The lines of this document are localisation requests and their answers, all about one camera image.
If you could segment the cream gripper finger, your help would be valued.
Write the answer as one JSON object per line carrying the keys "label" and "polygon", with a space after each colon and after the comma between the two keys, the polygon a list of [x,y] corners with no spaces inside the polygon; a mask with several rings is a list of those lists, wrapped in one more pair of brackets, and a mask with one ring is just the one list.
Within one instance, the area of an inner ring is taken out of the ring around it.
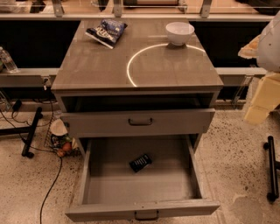
{"label": "cream gripper finger", "polygon": [[258,56],[258,45],[260,36],[253,38],[248,44],[240,49],[238,56],[244,59],[256,59]]}
{"label": "cream gripper finger", "polygon": [[260,124],[280,104],[280,73],[267,73],[259,82],[244,116],[250,124]]}

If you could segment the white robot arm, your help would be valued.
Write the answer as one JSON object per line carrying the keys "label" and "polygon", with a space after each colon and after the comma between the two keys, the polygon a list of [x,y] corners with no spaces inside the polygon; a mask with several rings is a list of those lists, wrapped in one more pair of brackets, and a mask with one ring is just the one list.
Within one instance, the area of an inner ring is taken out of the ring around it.
{"label": "white robot arm", "polygon": [[280,105],[280,11],[262,33],[240,49],[244,59],[256,59],[257,65],[267,73],[259,82],[244,120],[260,124]]}

